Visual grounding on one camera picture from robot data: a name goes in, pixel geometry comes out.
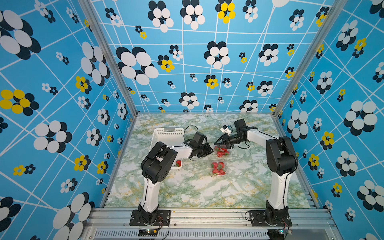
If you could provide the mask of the white perforated plastic basket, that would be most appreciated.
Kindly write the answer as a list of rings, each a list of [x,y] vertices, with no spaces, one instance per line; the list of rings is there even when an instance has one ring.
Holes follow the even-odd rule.
[[[171,166],[172,170],[180,170],[181,167],[177,167],[176,161],[181,160],[183,165],[183,158],[187,157],[188,146],[184,144],[184,132],[183,128],[167,127],[167,128],[156,128],[153,132],[150,152],[157,142],[162,142],[167,148],[174,149],[178,155],[174,159]]]

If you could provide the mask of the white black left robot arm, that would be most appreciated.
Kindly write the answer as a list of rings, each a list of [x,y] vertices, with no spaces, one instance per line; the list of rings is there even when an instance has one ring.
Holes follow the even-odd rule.
[[[174,162],[194,156],[198,159],[204,158],[213,152],[209,143],[167,146],[163,142],[157,142],[152,147],[141,163],[144,192],[138,211],[144,223],[151,225],[157,218],[161,183],[169,174]]]

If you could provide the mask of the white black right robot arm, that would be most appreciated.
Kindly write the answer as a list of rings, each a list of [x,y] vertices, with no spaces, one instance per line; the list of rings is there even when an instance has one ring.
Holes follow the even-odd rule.
[[[214,145],[222,149],[233,149],[234,145],[242,142],[253,142],[266,149],[267,165],[272,172],[272,180],[270,196],[266,202],[265,219],[271,226],[284,223],[291,227],[288,189],[292,174],[298,167],[291,139],[274,137],[256,127],[248,127],[243,119],[235,121],[234,124],[236,129],[234,134],[227,125],[220,128],[223,135],[214,142]]]

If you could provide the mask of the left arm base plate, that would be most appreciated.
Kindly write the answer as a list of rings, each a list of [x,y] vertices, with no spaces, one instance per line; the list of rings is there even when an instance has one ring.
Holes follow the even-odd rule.
[[[142,210],[131,211],[130,226],[156,226],[159,227],[162,224],[168,226],[171,220],[170,210],[155,210],[153,213],[147,213]]]

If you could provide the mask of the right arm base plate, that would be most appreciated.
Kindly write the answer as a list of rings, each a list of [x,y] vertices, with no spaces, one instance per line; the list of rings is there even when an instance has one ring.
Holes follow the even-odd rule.
[[[253,227],[291,227],[292,220],[285,209],[281,210],[253,210],[247,211],[245,217]]]

